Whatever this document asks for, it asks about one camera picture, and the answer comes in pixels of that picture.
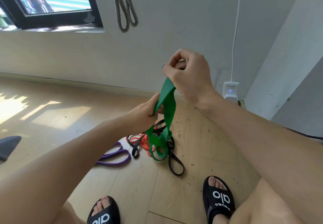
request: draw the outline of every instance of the person's right hand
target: person's right hand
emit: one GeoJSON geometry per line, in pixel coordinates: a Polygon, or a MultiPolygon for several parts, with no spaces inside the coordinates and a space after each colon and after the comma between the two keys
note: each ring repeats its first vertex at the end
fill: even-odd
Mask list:
{"type": "Polygon", "coordinates": [[[163,73],[181,95],[197,108],[201,100],[210,94],[218,94],[212,86],[209,64],[200,53],[179,49],[163,67],[163,73]]]}

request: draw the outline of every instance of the green resistance band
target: green resistance band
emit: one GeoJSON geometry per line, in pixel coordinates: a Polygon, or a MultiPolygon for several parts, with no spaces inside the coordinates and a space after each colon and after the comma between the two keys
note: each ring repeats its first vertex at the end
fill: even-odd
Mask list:
{"type": "Polygon", "coordinates": [[[168,155],[168,147],[166,145],[166,142],[170,139],[172,136],[172,132],[170,131],[170,126],[174,118],[174,113],[176,110],[176,102],[174,98],[174,91],[175,86],[173,82],[167,78],[163,84],[163,87],[160,92],[159,101],[157,103],[157,106],[154,110],[154,113],[159,109],[159,107],[164,104],[164,119],[166,123],[166,128],[163,130],[161,135],[157,137],[155,134],[153,134],[154,126],[150,127],[146,133],[149,139],[150,147],[149,147],[149,153],[151,157],[156,161],[162,161],[164,160],[168,155]],[[155,146],[156,153],[158,156],[161,157],[161,159],[155,158],[153,152],[152,152],[152,146],[155,146]]]}

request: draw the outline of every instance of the person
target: person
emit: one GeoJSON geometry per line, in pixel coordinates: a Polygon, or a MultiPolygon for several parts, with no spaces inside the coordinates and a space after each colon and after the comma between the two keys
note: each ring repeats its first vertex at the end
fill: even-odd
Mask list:
{"type": "MultiPolygon", "coordinates": [[[[208,224],[323,223],[320,144],[224,100],[214,90],[208,63],[199,53],[178,50],[163,72],[186,100],[228,132],[262,177],[235,211],[225,182],[216,176],[206,178],[203,198],[208,224]]],[[[2,180],[0,223],[84,223],[67,198],[115,141],[138,134],[156,121],[153,110],[158,99],[155,94],[145,104],[99,124],[2,180]]],[[[95,203],[88,223],[120,223],[113,198],[105,196],[95,203]]]]}

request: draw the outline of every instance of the forearm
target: forearm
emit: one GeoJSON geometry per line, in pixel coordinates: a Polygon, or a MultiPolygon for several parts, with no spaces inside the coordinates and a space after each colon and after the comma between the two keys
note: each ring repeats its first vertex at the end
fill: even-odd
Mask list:
{"type": "Polygon", "coordinates": [[[209,95],[202,107],[202,113],[229,135],[295,213],[303,219],[308,220],[312,215],[318,220],[323,198],[323,147],[320,144],[220,96],[209,95]]]}
{"type": "Polygon", "coordinates": [[[95,162],[125,136],[121,129],[120,118],[103,122],[1,181],[0,223],[52,222],[95,162]]]}

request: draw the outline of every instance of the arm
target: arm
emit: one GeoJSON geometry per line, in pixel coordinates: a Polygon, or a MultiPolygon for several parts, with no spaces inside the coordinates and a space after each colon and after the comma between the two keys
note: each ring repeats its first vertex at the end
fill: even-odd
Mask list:
{"type": "Polygon", "coordinates": [[[44,154],[0,182],[0,223],[51,223],[67,198],[120,138],[156,121],[159,94],[126,115],[105,121],[44,154]]]}
{"type": "Polygon", "coordinates": [[[204,116],[227,132],[294,213],[308,223],[323,222],[322,145],[224,100],[212,87],[208,63],[199,53],[177,51],[163,72],[204,116]]]}

